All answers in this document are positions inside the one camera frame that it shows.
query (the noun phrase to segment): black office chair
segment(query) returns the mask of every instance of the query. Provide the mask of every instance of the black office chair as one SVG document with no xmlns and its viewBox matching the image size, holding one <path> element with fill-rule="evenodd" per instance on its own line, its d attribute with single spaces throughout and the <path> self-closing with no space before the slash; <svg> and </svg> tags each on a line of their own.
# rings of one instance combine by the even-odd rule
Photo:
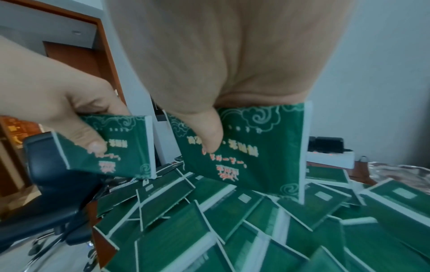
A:
<svg viewBox="0 0 430 272">
<path fill-rule="evenodd" d="M 70 245 L 88 242 L 91 229 L 85 206 L 104 186 L 104 176 L 67 170 L 55 146 L 51 133 L 43 133 L 24 140 L 30 180 L 41 192 L 25 206 L 13 211 L 0 222 L 0 248 L 14 242 L 44 233 L 33 242 L 29 252 L 35 255 L 25 271 L 54 245 L 66 241 Z M 42 248 L 42 240 L 59 235 Z"/>
</svg>

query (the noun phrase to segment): desk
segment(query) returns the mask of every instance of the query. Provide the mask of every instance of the desk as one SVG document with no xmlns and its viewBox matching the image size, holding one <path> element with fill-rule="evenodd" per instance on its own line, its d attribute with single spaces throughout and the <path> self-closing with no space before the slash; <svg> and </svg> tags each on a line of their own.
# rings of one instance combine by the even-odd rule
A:
<svg viewBox="0 0 430 272">
<path fill-rule="evenodd" d="M 320 167 L 331 167 L 324 164 L 308 163 L 312 166 Z M 374 185 L 375 182 L 369 178 L 369 171 L 367 170 L 367 163 L 355 162 L 354 169 L 347 169 L 348 175 L 352 180 L 366 183 L 369 185 Z M 97 218 L 97 201 L 89 203 L 87 206 L 88 216 L 90 218 L 90 225 L 93 227 L 97 224 L 100 219 Z M 92 229 L 93 242 L 95 250 L 97 251 L 97 258 L 99 260 L 100 268 L 104 267 L 115 255 L 116 250 L 111 244 L 109 244 L 106 239 L 99 234 L 96 230 Z"/>
</svg>

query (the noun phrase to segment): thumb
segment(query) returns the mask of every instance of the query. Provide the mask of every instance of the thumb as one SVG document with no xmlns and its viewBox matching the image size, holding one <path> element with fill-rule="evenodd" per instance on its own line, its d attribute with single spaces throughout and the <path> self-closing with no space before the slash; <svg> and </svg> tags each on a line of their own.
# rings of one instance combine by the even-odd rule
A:
<svg viewBox="0 0 430 272">
<path fill-rule="evenodd" d="M 210 108 L 207 111 L 193 114 L 174 114 L 189 126 L 202 139 L 203 149 L 214 153 L 223 140 L 223 126 L 217 111 Z"/>
<path fill-rule="evenodd" d="M 82 121 L 79 116 L 70 109 L 58 121 L 51 121 L 47 126 L 79 145 L 89 153 L 103 154 L 107 151 L 106 142 L 93 128 Z"/>
</svg>

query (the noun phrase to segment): hand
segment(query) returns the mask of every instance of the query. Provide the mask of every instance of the hand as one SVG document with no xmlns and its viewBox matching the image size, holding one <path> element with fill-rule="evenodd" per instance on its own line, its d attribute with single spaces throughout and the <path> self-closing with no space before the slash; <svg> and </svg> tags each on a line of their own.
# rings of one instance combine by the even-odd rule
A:
<svg viewBox="0 0 430 272">
<path fill-rule="evenodd" d="M 303 102 L 352 0 L 108 0 L 154 101 L 218 149 L 216 107 Z"/>
<path fill-rule="evenodd" d="M 0 115 L 37 122 L 90 152 L 106 143 L 77 113 L 128 115 L 105 80 L 31 52 L 0 36 Z"/>
</svg>

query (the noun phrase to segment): ceiling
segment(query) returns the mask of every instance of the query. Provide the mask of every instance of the ceiling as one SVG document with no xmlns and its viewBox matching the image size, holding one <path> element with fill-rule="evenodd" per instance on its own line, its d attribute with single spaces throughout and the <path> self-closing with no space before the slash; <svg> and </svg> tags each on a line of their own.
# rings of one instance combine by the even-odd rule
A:
<svg viewBox="0 0 430 272">
<path fill-rule="evenodd" d="M 90 23 L 0 0 L 0 35 L 43 55 L 42 41 L 91 48 L 96 31 Z"/>
</svg>

